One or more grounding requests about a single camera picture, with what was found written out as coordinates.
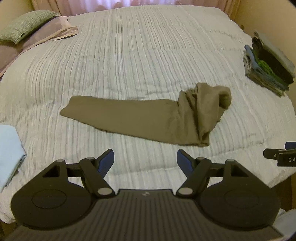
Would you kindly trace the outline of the pink curtain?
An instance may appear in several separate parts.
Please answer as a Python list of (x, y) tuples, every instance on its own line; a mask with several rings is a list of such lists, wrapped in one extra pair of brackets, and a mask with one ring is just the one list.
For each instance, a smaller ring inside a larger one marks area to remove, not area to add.
[(234, 19), (240, 1), (196, 1), (196, 0), (34, 0), (31, 1), (35, 10), (51, 10), (62, 16), (75, 16), (94, 11), (144, 5), (193, 5), (218, 8)]

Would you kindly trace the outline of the mauve pillow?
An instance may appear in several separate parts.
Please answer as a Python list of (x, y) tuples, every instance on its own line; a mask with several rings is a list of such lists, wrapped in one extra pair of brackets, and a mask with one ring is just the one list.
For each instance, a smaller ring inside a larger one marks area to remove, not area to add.
[(10, 65), (29, 49), (45, 42), (64, 39), (78, 34), (78, 27), (68, 21), (67, 16), (54, 17), (18, 44), (1, 41), (1, 76)]

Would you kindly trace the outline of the olive brown pants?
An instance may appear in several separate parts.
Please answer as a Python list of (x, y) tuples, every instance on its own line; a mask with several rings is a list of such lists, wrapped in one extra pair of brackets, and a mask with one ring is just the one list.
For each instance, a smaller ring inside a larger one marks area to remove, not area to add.
[(110, 133), (206, 147), (210, 132), (231, 100), (228, 87), (198, 83), (195, 88), (181, 91), (177, 101), (73, 96), (60, 115)]

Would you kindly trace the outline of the striped grey bed quilt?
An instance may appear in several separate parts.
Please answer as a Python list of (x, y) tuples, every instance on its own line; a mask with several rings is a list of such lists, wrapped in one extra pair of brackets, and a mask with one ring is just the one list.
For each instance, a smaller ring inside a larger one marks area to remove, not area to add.
[(14, 221), (13, 195), (57, 159), (76, 163), (107, 149), (113, 189), (173, 189), (184, 182), (179, 146), (99, 131), (60, 111), (76, 95), (108, 99), (171, 99), (198, 82), (231, 90), (231, 106), (210, 133), (210, 145), (186, 146), (215, 163), (235, 159), (267, 186), (295, 173), (263, 157), (295, 140), (295, 112), (244, 74), (251, 37), (216, 8), (150, 5), (69, 18), (79, 33), (21, 54), (1, 79), (1, 124), (14, 126), (27, 155), (1, 193), (1, 220)]

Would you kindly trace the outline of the light blue folded garment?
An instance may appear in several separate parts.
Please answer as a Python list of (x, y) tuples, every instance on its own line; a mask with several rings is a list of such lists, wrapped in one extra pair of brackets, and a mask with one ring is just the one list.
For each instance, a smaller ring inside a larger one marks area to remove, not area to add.
[(27, 156), (15, 127), (1, 125), (1, 192)]

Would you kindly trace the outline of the stack of folded clothes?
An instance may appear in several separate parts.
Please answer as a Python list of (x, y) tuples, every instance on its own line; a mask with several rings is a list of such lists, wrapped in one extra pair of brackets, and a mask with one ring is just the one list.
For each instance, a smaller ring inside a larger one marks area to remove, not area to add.
[(281, 49), (259, 31), (254, 31), (251, 45), (244, 46), (245, 76), (281, 97), (295, 79), (295, 65)]

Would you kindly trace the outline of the green checked pillow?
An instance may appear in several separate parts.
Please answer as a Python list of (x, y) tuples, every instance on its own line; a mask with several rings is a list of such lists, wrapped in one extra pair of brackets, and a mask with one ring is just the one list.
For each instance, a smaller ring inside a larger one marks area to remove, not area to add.
[(37, 10), (23, 14), (1, 30), (1, 41), (18, 44), (34, 30), (57, 16), (60, 15), (50, 10)]

